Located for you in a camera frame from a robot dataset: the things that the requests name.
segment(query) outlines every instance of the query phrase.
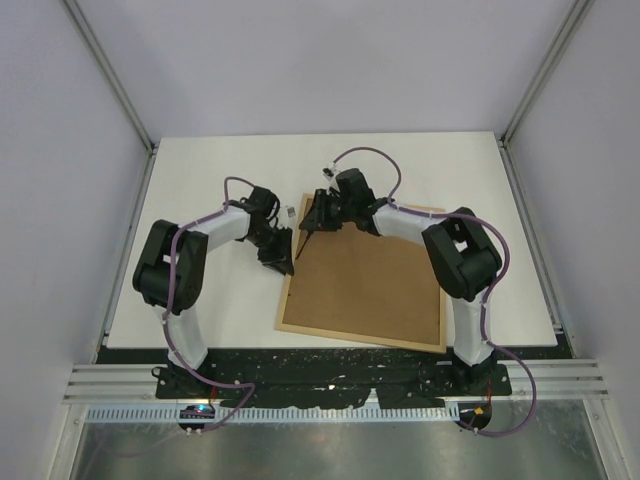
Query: cork board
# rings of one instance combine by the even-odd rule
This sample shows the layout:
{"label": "cork board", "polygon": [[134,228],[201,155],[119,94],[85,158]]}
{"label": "cork board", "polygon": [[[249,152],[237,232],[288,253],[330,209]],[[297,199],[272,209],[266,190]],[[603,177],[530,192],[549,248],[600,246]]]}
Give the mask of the cork board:
{"label": "cork board", "polygon": [[[304,195],[298,222],[311,203],[312,196]],[[301,237],[306,233],[296,228],[294,257]],[[445,352],[446,297],[424,246],[375,237],[349,223],[338,232],[314,233],[294,266],[282,290],[277,330]]]}

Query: light gray wall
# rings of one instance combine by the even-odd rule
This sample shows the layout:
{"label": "light gray wall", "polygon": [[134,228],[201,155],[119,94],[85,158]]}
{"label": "light gray wall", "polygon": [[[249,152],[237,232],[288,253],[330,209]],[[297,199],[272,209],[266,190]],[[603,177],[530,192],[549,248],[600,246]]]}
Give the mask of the light gray wall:
{"label": "light gray wall", "polygon": [[80,0],[154,138],[503,131],[572,0]]}
{"label": "light gray wall", "polygon": [[40,479],[145,154],[58,2],[4,2],[0,49],[0,477]]}
{"label": "light gray wall", "polygon": [[580,350],[640,456],[640,3],[595,2],[516,137]]}

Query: metal floor panel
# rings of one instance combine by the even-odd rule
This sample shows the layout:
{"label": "metal floor panel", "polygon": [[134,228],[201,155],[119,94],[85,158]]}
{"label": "metal floor panel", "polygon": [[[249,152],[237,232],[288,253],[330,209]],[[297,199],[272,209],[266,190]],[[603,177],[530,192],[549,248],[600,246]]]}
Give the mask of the metal floor panel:
{"label": "metal floor panel", "polygon": [[[491,429],[515,425],[528,401],[494,404]],[[230,425],[203,436],[176,437],[173,424],[86,424],[72,479],[603,479],[582,401],[541,401],[520,434],[491,439],[449,422]]]}

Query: white tabletop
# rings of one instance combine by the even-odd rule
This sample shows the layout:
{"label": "white tabletop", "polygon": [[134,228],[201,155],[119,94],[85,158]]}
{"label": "white tabletop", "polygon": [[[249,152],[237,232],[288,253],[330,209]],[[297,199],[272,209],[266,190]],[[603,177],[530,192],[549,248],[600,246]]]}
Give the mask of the white tabletop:
{"label": "white tabletop", "polygon": [[[160,143],[135,236],[124,286],[108,338],[109,348],[164,348],[160,324],[131,279],[152,223],[184,223],[217,210],[222,181],[244,177],[275,192],[298,209],[303,193],[324,187],[321,170],[354,146],[384,150],[400,165],[401,203],[470,207],[506,237],[512,253],[508,275],[490,307],[491,336],[502,345],[556,345],[533,260],[493,133],[410,133],[166,138]],[[382,157],[357,152],[341,168],[358,167],[376,196],[386,196],[395,171]],[[231,197],[249,188],[231,185]],[[196,303],[205,342],[220,348],[369,346],[274,329],[283,277],[262,267],[248,242],[228,243],[207,258]],[[449,305],[448,344],[454,327]]]}

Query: white cable tray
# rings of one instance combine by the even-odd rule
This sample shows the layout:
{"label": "white cable tray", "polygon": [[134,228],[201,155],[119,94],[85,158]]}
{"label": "white cable tray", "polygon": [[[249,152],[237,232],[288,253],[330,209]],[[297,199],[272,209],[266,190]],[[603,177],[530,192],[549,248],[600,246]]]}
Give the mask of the white cable tray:
{"label": "white cable tray", "polygon": [[[216,418],[180,418],[186,405],[94,405],[87,413],[86,423],[210,423],[224,417],[230,408],[216,406]],[[354,422],[437,422],[460,419],[458,405],[448,403],[438,408],[381,409],[377,404],[342,410],[318,407],[245,408],[230,420],[233,424],[256,423],[354,423]]]}

